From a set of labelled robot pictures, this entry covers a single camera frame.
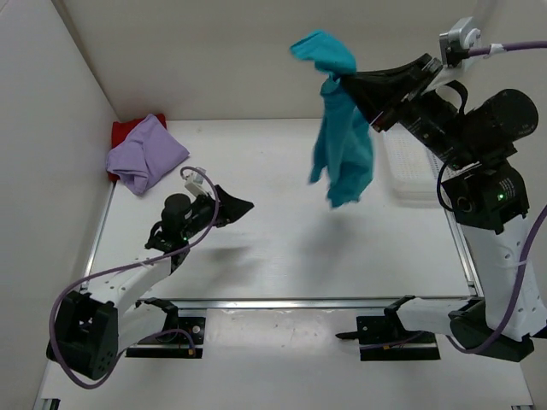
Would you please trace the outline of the red t shirt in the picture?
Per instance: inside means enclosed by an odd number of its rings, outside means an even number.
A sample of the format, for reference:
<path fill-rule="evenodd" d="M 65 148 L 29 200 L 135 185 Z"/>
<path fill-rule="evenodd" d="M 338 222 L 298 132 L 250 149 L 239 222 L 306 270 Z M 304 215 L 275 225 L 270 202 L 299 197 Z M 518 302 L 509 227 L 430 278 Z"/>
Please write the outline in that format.
<path fill-rule="evenodd" d="M 167 130 L 168 127 L 167 127 L 166 116 L 164 114 L 154 114 L 154 116 L 160 121 L 162 126 Z M 124 142 L 129 132 L 134 127 L 136 127 L 142 120 L 144 120 L 144 117 L 130 120 L 128 122 L 118 122 L 118 121 L 113 122 L 112 129 L 111 129 L 111 149 L 116 148 L 118 145 Z M 107 172 L 107 174 L 109 177 L 109 181 L 112 183 L 115 183 L 120 179 L 117 175 L 114 175 L 110 172 Z"/>

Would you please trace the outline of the purple t shirt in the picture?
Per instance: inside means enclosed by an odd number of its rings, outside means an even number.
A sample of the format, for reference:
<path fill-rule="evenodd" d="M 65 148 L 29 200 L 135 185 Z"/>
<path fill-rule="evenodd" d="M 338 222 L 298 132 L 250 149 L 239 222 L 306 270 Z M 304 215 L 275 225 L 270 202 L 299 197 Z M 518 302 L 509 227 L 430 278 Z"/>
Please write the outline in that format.
<path fill-rule="evenodd" d="M 106 171 L 117 176 L 134 195 L 142 196 L 189 156 L 189 150 L 157 116 L 149 114 L 108 153 Z"/>

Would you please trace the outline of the teal t shirt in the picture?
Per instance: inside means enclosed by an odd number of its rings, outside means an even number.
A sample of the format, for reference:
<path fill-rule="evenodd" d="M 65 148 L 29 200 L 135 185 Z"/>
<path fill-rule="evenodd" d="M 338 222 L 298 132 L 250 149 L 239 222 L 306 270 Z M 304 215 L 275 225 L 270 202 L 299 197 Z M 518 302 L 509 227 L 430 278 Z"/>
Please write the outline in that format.
<path fill-rule="evenodd" d="M 315 70 L 326 75 L 309 182 L 319 182 L 326 173 L 331 208 L 359 202 L 373 181 L 374 152 L 369 124 L 341 85 L 345 75 L 357 72 L 356 59 L 342 42 L 322 30 L 298 40 L 290 52 L 299 61 L 313 62 Z"/>

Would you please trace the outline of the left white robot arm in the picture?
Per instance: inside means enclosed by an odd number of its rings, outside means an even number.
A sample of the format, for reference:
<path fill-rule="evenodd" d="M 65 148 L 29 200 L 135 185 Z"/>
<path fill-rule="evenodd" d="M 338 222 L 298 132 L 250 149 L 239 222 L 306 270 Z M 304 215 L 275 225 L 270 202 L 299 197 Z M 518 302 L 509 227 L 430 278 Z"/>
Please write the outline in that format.
<path fill-rule="evenodd" d="M 194 236 L 240 220 L 253 202 L 231 196 L 219 185 L 213 194 L 177 193 L 164 202 L 144 246 L 146 256 L 130 269 L 101 278 L 86 291 L 70 290 L 60 301 L 46 356 L 91 380 L 108 376 L 123 352 L 149 337 L 165 342 L 184 337 L 178 308 L 150 295 L 184 262 Z"/>

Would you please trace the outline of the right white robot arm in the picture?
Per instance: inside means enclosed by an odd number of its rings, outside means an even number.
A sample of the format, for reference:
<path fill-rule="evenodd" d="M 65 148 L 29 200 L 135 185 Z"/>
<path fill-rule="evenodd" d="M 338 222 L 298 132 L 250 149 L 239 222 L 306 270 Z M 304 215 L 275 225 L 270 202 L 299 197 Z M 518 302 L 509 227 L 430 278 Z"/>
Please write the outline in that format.
<path fill-rule="evenodd" d="M 423 55 L 401 67 L 346 74 L 341 85 L 378 132 L 400 125 L 451 170 L 438 178 L 441 206 L 461 227 L 482 296 L 455 302 L 405 296 L 358 332 L 367 349 L 390 349 L 439 334 L 464 354 L 518 362 L 546 335 L 546 308 L 530 248 L 541 226 L 528 219 L 521 174 L 509 164 L 515 142 L 533 134 L 538 110 L 522 91 L 504 89 L 466 110 L 437 93 L 438 59 Z"/>

